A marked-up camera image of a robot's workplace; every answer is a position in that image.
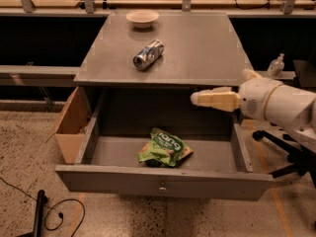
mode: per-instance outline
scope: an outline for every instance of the plastic bottle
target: plastic bottle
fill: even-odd
[[[278,78],[284,68],[284,53],[280,53],[277,59],[274,59],[268,68],[267,74],[273,78]]]

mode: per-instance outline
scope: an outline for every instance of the concrete floor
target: concrete floor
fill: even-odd
[[[0,177],[33,197],[45,190],[50,206],[66,198],[82,201],[86,216],[75,236],[316,236],[316,189],[309,174],[277,179],[259,201],[71,193],[54,171],[63,163],[55,138],[45,142],[60,108],[47,113],[43,105],[2,103],[0,110]],[[252,132],[258,128],[281,135],[268,123],[244,120],[242,133],[255,172],[267,173],[287,165],[281,149],[265,139],[252,139]],[[0,236],[32,231],[34,200],[0,180],[0,204]],[[81,206],[71,201],[58,211],[64,214],[64,223],[54,232],[44,229],[42,236],[71,236],[75,230]],[[49,227],[58,222],[53,212]]]

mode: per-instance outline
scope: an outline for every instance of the chip bag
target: chip bag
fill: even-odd
[[[151,140],[138,152],[139,163],[149,167],[177,167],[193,153],[187,143],[160,128],[152,128]]]

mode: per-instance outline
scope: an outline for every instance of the white robotic arm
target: white robotic arm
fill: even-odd
[[[283,128],[299,144],[316,152],[316,94],[246,72],[238,93],[227,87],[193,93],[194,105],[226,112],[240,109],[251,119],[266,120]]]

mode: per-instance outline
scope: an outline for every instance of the black metal stand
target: black metal stand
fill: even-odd
[[[40,190],[38,192],[37,209],[36,209],[36,215],[35,215],[35,219],[34,219],[33,232],[27,233],[24,235],[20,235],[18,237],[40,237],[40,235],[41,235],[41,223],[42,223],[42,212],[43,212],[43,207],[47,202],[48,202],[48,199],[45,196],[45,191]]]
[[[255,140],[260,140],[263,137],[269,139],[274,144],[285,150],[288,153],[287,161],[292,163],[287,167],[271,172],[270,174],[273,175],[274,178],[294,172],[297,172],[300,176],[304,176],[307,172],[309,172],[316,188],[316,154],[314,152],[302,145],[300,145],[301,149],[297,149],[264,130],[257,130],[253,133],[253,138]],[[293,140],[287,134],[283,136],[283,139]]]

